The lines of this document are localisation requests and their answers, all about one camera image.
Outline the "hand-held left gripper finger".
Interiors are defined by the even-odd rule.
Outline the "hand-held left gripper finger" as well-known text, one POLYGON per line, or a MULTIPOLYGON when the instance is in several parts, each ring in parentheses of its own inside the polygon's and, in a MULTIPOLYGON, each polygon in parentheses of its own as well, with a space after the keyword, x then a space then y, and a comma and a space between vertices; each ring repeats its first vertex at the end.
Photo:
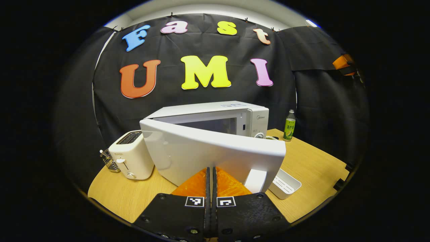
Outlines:
POLYGON ((209 167, 193 175, 184 185, 197 185, 198 195, 158 193, 133 225, 171 242, 204 242, 211 233, 209 167))
POLYGON ((291 227, 266 193, 218 196, 212 169, 212 237, 218 242, 274 242, 291 227))

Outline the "white microwave oven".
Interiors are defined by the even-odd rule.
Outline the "white microwave oven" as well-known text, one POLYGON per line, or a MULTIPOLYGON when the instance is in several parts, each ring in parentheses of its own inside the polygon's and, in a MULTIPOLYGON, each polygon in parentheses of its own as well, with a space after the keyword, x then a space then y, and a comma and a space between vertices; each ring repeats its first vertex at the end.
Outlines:
POLYGON ((268 120, 264 106, 226 101, 164 107, 139 124, 157 170, 175 185, 218 167, 259 193, 286 155, 284 141, 267 139, 268 120))

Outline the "white plastic tray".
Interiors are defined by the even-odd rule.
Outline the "white plastic tray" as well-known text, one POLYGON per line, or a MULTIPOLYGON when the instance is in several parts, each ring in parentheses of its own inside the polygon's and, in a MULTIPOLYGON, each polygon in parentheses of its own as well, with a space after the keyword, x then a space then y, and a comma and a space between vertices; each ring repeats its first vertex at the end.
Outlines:
POLYGON ((293 176, 279 169, 272 184, 269 186, 271 191, 278 199, 285 200, 302 186, 302 183, 293 176))

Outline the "white toaster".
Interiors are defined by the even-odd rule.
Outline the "white toaster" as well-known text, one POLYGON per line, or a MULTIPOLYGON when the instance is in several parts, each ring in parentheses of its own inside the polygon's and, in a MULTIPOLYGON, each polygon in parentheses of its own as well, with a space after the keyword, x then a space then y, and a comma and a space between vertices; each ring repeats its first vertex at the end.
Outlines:
POLYGON ((141 130, 125 133, 109 146, 108 151, 126 178, 145 180, 151 176, 155 164, 141 130))

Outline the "green drink bottle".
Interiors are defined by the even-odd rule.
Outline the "green drink bottle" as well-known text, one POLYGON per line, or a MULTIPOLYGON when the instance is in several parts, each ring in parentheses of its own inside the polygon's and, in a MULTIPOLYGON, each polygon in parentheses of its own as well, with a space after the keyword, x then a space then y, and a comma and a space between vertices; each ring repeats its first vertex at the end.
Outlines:
POLYGON ((294 130, 295 130, 295 125, 296 125, 295 111, 293 109, 290 109, 285 122, 284 141, 290 142, 292 140, 294 130))

